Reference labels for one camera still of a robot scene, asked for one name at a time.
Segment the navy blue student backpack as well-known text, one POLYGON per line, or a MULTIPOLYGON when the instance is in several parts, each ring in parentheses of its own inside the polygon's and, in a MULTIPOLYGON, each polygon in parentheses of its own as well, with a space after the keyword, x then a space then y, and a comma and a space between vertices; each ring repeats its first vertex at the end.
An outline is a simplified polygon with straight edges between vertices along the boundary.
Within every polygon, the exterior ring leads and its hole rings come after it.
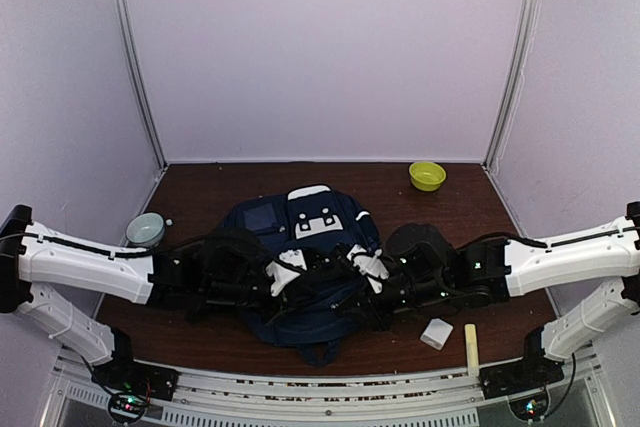
MULTIPOLYGON (((354 197, 324 184, 241 202, 220 225, 252 232, 275 255, 273 261, 284 251, 308 247, 332 255, 338 243, 382 250, 380 234, 370 213, 354 197)), ((342 303, 352 295, 372 292, 359 271, 340 272, 335 277, 316 277, 306 272, 274 297, 278 306, 310 305, 306 322, 300 328, 270 328, 265 324, 266 312, 239 313, 263 342, 294 348, 309 365, 325 367, 337 357, 341 341, 359 328, 357 320, 345 315, 342 303)))

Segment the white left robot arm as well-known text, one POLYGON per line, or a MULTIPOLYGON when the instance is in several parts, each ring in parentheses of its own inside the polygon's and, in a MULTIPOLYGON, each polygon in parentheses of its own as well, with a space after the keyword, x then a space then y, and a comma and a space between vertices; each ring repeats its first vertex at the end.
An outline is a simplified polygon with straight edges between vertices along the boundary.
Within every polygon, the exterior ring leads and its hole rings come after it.
POLYGON ((345 243, 342 221, 321 217, 258 231, 229 221, 170 248, 117 248, 62 235, 18 205, 1 227, 1 309, 31 316, 83 357, 94 382, 123 391, 165 392, 176 373, 136 362, 126 333, 79 313, 58 285, 192 316, 236 306, 264 341, 323 367, 350 331, 335 310, 333 252, 345 243))

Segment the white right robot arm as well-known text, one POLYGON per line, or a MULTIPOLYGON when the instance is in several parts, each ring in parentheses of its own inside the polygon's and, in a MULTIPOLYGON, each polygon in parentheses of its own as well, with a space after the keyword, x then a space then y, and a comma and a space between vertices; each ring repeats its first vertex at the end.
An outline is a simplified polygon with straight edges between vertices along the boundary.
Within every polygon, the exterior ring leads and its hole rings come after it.
POLYGON ((527 239, 482 236, 454 248, 430 224, 396 229, 388 260, 353 253, 365 284, 336 310, 372 328, 385 328, 408 308, 450 303, 476 308, 551 286, 602 279, 569 313, 527 334, 521 359, 479 373, 485 397, 541 388, 563 379, 575 351, 626 315, 639 310, 639 205, 625 215, 580 232, 527 239))

